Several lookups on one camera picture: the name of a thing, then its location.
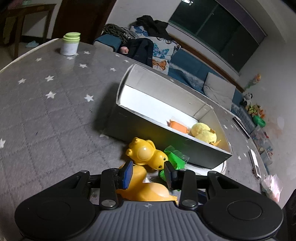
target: orange package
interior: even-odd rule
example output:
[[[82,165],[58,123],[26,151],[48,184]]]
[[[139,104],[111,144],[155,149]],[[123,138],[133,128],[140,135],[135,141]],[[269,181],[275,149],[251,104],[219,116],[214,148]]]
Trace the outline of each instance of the orange package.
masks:
[[[177,131],[180,131],[180,132],[183,132],[185,134],[189,133],[188,129],[186,126],[183,126],[181,125],[180,123],[178,122],[175,122],[173,120],[170,120],[170,127],[177,130]]]

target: wooden table leg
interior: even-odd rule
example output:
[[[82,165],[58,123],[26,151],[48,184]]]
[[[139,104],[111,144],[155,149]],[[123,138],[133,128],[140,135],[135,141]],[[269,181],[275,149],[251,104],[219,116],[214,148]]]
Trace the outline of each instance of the wooden table leg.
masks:
[[[48,11],[48,14],[47,14],[47,17],[46,17],[46,22],[45,22],[44,31],[43,31],[42,43],[45,43],[46,39],[47,39],[48,28],[49,28],[50,20],[52,18],[52,11],[53,10]]]
[[[24,15],[21,15],[17,18],[17,29],[15,32],[15,52],[14,52],[14,59],[18,57],[18,47],[20,43],[20,37],[22,35],[22,25],[24,24]]]

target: green bowl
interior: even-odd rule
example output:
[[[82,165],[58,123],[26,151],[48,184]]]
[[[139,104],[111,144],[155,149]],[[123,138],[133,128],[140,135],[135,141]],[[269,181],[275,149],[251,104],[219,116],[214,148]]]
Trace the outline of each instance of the green bowl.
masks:
[[[255,115],[253,117],[253,121],[256,125],[259,125],[260,127],[265,127],[266,122],[262,120],[259,116]]]

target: metal screw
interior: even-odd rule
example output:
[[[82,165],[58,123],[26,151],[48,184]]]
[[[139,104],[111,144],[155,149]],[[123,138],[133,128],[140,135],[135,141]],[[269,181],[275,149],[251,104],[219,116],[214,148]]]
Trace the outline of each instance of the metal screw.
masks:
[[[186,199],[186,200],[182,201],[182,205],[185,207],[194,207],[196,205],[196,202],[191,199]]]
[[[114,207],[115,204],[116,204],[116,202],[111,199],[106,199],[106,200],[102,201],[102,205],[105,207]]]

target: panda plush toy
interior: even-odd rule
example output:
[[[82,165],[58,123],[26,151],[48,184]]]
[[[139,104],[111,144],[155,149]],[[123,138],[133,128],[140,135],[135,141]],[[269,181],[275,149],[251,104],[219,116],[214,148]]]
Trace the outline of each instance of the panda plush toy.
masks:
[[[251,104],[252,98],[253,98],[253,94],[249,92],[244,95],[244,97],[242,98],[242,101],[239,104],[242,105],[243,107],[246,107],[247,105]]]

